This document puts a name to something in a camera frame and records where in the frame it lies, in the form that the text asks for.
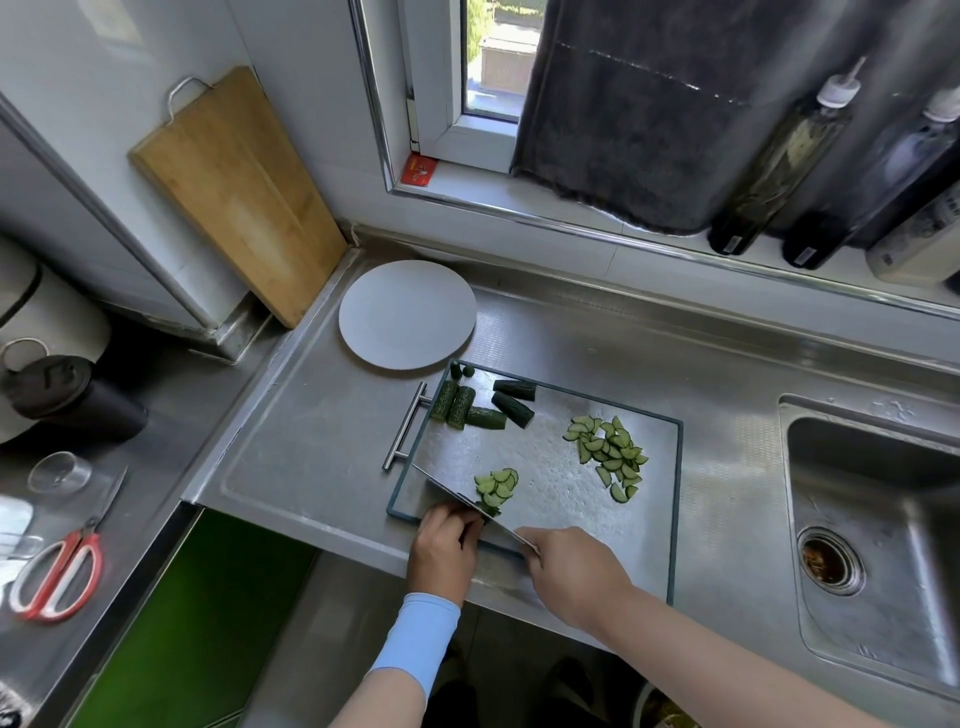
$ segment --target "white wall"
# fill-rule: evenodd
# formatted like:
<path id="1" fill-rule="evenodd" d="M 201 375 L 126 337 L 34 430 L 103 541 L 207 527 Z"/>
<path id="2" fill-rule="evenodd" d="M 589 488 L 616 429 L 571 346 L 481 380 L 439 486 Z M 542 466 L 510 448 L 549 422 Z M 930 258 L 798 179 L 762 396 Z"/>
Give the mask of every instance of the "white wall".
<path id="1" fill-rule="evenodd" d="M 338 217 L 960 364 L 960 325 L 945 318 L 388 194 L 347 0 L 228 1 L 267 95 Z M 391 101 L 404 93 L 396 0 L 364 0 L 364 7 L 375 15 L 374 65 L 391 157 L 402 158 L 396 129 L 404 109 Z"/>
<path id="2" fill-rule="evenodd" d="M 60 181 L 0 124 L 0 234 L 92 298 L 185 327 L 194 319 Z"/>
<path id="3" fill-rule="evenodd" d="M 127 152 L 160 125 L 180 77 L 215 81 L 249 63 L 226 0 L 0 4 L 0 91 L 172 274 L 198 328 L 222 323 L 247 288 Z"/>

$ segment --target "red scissors handle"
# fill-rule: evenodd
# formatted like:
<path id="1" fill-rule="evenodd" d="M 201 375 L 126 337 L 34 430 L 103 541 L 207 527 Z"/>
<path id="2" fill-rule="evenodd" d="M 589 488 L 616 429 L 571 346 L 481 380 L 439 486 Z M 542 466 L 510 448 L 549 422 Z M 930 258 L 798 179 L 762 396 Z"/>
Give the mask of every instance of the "red scissors handle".
<path id="1" fill-rule="evenodd" d="M 34 597 L 27 603 L 23 601 L 23 587 L 33 575 L 34 569 L 57 552 L 53 566 L 47 571 L 36 590 Z M 60 609 L 60 601 L 67 589 L 77 578 L 84 561 L 91 559 L 90 574 L 81 594 L 70 604 Z M 100 581 L 104 567 L 104 556 L 100 549 L 100 537 L 92 533 L 86 538 L 80 531 L 73 531 L 62 541 L 50 544 L 31 559 L 13 580 L 10 590 L 10 605 L 21 619 L 38 621 L 60 621 L 74 615 L 83 607 Z"/>

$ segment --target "sink drain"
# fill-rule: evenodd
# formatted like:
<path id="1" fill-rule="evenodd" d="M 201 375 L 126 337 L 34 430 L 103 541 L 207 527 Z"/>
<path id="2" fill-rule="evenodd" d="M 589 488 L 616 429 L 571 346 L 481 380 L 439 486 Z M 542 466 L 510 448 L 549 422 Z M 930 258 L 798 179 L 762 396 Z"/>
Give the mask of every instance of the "sink drain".
<path id="1" fill-rule="evenodd" d="M 811 527 L 798 539 L 800 563 L 806 575 L 826 592 L 853 596 L 867 576 L 856 552 L 840 536 L 826 528 Z"/>

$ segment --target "dark bottle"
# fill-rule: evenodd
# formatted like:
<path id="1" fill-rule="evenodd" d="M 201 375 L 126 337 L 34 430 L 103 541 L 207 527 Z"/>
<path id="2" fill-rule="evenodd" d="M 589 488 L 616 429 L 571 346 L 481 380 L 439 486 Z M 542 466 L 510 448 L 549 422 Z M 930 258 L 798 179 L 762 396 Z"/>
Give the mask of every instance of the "dark bottle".
<path id="1" fill-rule="evenodd" d="M 801 216 L 787 231 L 783 259 L 798 268 L 813 270 L 852 243 L 953 146 L 957 140 L 953 122 L 958 118 L 960 88 L 945 89 L 930 100 L 908 129 L 882 135 L 867 157 L 863 172 L 854 175 L 857 184 Z"/>
<path id="2" fill-rule="evenodd" d="M 831 76 L 816 98 L 801 101 L 774 129 L 710 227 L 707 240 L 715 252 L 747 250 L 850 124 L 847 105 L 860 90 L 856 74 L 865 60 L 846 75 Z"/>

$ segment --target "hand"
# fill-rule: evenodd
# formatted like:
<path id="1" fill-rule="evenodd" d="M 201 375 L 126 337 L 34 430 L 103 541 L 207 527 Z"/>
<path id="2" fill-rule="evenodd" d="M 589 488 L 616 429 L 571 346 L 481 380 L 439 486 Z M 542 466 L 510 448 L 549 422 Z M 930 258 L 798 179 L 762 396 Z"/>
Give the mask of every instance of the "hand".
<path id="1" fill-rule="evenodd" d="M 477 566 L 481 528 L 483 517 L 458 503 L 428 510 L 410 547 L 407 593 L 441 596 L 463 607 Z"/>
<path id="2" fill-rule="evenodd" d="M 537 596 L 553 614 L 597 636 L 603 620 L 634 586 L 616 556 L 582 528 L 518 528 L 540 550 L 523 548 Z"/>

